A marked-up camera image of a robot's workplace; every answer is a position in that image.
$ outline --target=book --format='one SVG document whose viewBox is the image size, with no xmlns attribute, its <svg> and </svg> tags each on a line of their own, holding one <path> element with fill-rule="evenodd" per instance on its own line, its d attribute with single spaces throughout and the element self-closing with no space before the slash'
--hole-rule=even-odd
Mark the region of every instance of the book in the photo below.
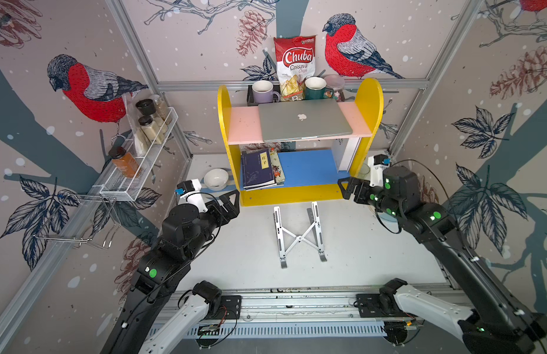
<svg viewBox="0 0 547 354">
<path fill-rule="evenodd" d="M 337 171 L 350 169 L 359 143 L 360 138 L 334 139 L 331 150 Z"/>
<path fill-rule="evenodd" d="M 269 149 L 242 153 L 242 187 L 245 190 L 266 188 L 276 184 Z"/>
<path fill-rule="evenodd" d="M 285 175 L 283 173 L 283 168 L 281 167 L 281 162 L 279 161 L 279 156 L 277 155 L 277 150 L 275 148 L 270 148 L 270 160 L 272 164 L 273 176 L 275 177 L 275 182 L 278 186 L 284 184 Z"/>
</svg>

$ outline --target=mug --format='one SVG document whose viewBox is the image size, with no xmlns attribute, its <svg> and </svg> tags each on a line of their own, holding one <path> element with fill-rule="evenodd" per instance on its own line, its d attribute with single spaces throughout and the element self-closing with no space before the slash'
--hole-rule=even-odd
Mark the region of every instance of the mug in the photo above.
<svg viewBox="0 0 547 354">
<path fill-rule="evenodd" d="M 326 87 L 326 81 L 323 78 L 317 78 L 313 76 L 305 80 L 305 99 L 306 100 L 320 100 L 324 98 L 324 88 Z"/>
<path fill-rule="evenodd" d="M 279 102 L 281 98 L 279 92 L 273 90 L 272 82 L 267 80 L 254 82 L 252 85 L 252 91 L 254 91 L 255 103 L 271 103 L 273 102 L 274 95 L 277 97 L 277 102 Z"/>
</svg>

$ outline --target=purple mug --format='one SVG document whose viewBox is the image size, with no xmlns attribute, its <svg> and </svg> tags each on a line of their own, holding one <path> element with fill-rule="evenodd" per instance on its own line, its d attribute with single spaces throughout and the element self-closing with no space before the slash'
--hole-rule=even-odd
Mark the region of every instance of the purple mug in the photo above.
<svg viewBox="0 0 547 354">
<path fill-rule="evenodd" d="M 279 102 L 281 98 L 279 92 L 273 90 L 272 82 L 267 80 L 254 82 L 252 85 L 252 91 L 254 91 L 255 103 L 271 103 L 273 102 L 274 95 L 277 97 L 277 102 Z"/>
</svg>

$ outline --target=white bowl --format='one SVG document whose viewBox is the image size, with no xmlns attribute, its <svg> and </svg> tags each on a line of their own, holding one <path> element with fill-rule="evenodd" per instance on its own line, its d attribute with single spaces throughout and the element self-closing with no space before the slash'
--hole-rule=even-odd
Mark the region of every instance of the white bowl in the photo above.
<svg viewBox="0 0 547 354">
<path fill-rule="evenodd" d="M 228 172 L 221 168 L 212 169 L 204 175 L 203 181 L 211 190 L 222 190 L 228 183 Z"/>
</svg>

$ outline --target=dark blue book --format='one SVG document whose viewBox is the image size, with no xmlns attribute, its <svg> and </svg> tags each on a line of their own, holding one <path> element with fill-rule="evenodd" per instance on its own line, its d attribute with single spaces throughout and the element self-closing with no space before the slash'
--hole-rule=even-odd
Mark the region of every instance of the dark blue book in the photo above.
<svg viewBox="0 0 547 354">
<path fill-rule="evenodd" d="M 245 190 L 266 188 L 275 184 L 269 149 L 242 153 L 242 187 Z"/>
</svg>

